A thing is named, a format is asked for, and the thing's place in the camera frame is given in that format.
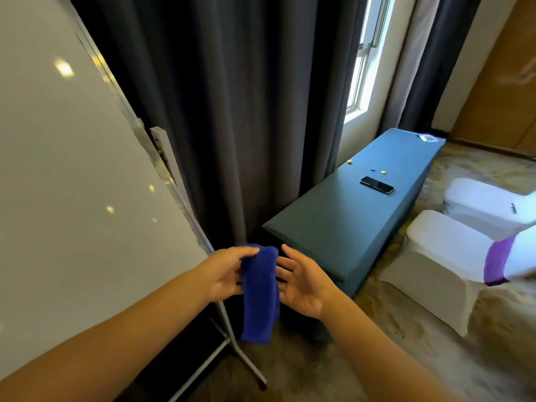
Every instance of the window sill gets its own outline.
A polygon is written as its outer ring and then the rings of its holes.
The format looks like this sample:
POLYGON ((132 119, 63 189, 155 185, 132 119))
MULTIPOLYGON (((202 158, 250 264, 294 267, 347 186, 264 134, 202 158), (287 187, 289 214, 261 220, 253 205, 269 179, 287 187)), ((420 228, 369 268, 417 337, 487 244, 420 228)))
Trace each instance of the window sill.
POLYGON ((354 118, 359 117, 361 114, 365 113, 366 110, 355 110, 351 113, 348 113, 344 117, 344 124, 346 124, 348 121, 352 121, 354 118))

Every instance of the folded blue cloth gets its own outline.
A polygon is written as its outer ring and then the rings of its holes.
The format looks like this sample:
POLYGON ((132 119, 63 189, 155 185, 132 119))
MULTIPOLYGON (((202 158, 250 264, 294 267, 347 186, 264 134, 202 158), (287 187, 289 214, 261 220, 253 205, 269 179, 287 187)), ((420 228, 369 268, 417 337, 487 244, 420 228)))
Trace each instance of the folded blue cloth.
POLYGON ((276 247, 258 247, 257 255, 242 259, 242 289, 244 291, 244 331, 242 340, 268 343, 272 326, 279 319, 279 287, 276 281, 276 247))

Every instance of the forearm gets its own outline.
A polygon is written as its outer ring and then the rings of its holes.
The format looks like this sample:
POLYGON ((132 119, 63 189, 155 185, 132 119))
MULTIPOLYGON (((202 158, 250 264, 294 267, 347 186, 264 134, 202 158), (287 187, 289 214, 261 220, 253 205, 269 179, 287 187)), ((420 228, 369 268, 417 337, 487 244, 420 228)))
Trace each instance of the forearm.
POLYGON ((456 400, 340 290, 326 303, 321 319, 372 401, 456 400))
POLYGON ((1 381, 0 400, 113 400, 208 304, 201 279, 186 272, 59 344, 1 381))

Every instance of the whiteboard stand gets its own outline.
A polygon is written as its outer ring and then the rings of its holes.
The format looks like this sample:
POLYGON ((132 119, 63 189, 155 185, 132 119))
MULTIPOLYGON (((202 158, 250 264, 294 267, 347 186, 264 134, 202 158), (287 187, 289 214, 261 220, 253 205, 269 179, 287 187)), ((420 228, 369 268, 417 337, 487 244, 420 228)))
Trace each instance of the whiteboard stand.
MULTIPOLYGON (((205 236, 205 233, 203 232, 199 223, 197 222, 196 218, 193 215, 190 201, 186 194, 186 189, 184 188, 184 183, 182 182, 182 177, 180 176, 180 172, 178 170, 177 161, 175 160, 175 156, 173 155, 173 151, 171 150, 171 144, 169 143, 169 139, 167 138, 165 130, 163 130, 162 128, 151 129, 151 131, 153 132, 153 135, 159 135, 160 142, 161 143, 164 142, 161 144, 160 149, 162 149, 163 154, 165 152, 164 155, 169 164, 168 165, 169 169, 164 163, 164 161, 162 160, 162 157, 159 155, 151 139, 147 135, 143 122, 136 116, 130 103, 126 100, 126 97, 123 91, 119 87, 119 84, 115 80, 115 77, 112 75, 110 68, 104 61, 104 57, 99 52, 95 42, 93 41, 89 32, 87 31, 87 28, 84 26, 84 23, 82 22, 80 16, 76 12, 74 6, 71 4, 71 1, 70 0, 58 0, 58 1, 61 2, 64 8, 64 11, 67 13, 69 18, 71 19, 71 22, 73 24, 73 27, 74 27, 74 30, 78 39, 80 40, 81 44, 84 46, 90 58, 95 63, 95 66, 97 67, 97 70, 99 71, 99 74, 102 76, 103 80, 110 86, 111 91, 117 97, 119 109, 122 111, 127 121, 129 122, 139 143, 141 144, 141 146, 143 146, 145 151, 147 151, 147 153, 149 154, 150 160, 153 163, 154 167, 156 168, 158 174, 165 181, 166 186, 169 189, 171 195, 175 199, 176 203, 178 204, 179 208, 181 209, 186 219, 188 220, 188 223, 190 224, 192 231, 197 236, 197 241, 199 245, 204 249, 207 256, 210 256, 214 252, 214 249, 212 248, 209 240, 205 236)), ((216 358, 216 356, 222 350, 224 350, 228 345, 233 348, 237 356, 244 362, 244 364, 256 376, 257 382, 259 384, 259 388, 261 390, 266 389, 266 384, 267 384, 266 378, 259 371, 259 369, 251 362, 251 360, 245 355, 244 351, 242 351, 240 347, 238 346, 238 343, 233 333, 233 328, 231 327, 231 322, 229 321, 227 311, 225 310, 224 303, 217 302, 216 305, 217 305, 220 317, 223 321, 224 327, 222 329, 213 320, 212 320, 212 323, 215 325, 218 331, 222 334, 222 337, 224 339, 222 343, 218 346, 218 348, 216 348, 216 350, 214 350, 214 352, 209 356, 209 358, 207 358, 205 362, 201 364, 201 366, 192 374, 192 376, 188 378, 188 380, 184 383, 184 385, 182 385, 181 388, 177 392, 175 392, 175 394, 169 399, 168 402, 176 401, 177 398, 184 393, 184 391, 188 388, 188 386, 190 386, 193 383, 193 381, 195 381, 195 379, 205 370, 205 368, 208 367, 209 364, 216 358)))

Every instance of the dark gray curtain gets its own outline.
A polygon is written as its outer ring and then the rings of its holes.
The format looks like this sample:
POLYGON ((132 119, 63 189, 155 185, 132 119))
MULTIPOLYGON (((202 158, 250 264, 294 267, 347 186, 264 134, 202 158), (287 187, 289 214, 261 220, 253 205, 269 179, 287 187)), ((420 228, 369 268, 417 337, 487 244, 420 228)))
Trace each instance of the dark gray curtain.
POLYGON ((435 111, 480 4, 480 0, 439 0, 436 9, 435 1, 417 0, 384 112, 382 132, 391 127, 431 131, 435 111), (433 23, 422 56, 415 61, 430 18, 433 23))
POLYGON ((71 0, 216 248, 335 164, 366 0, 71 0))

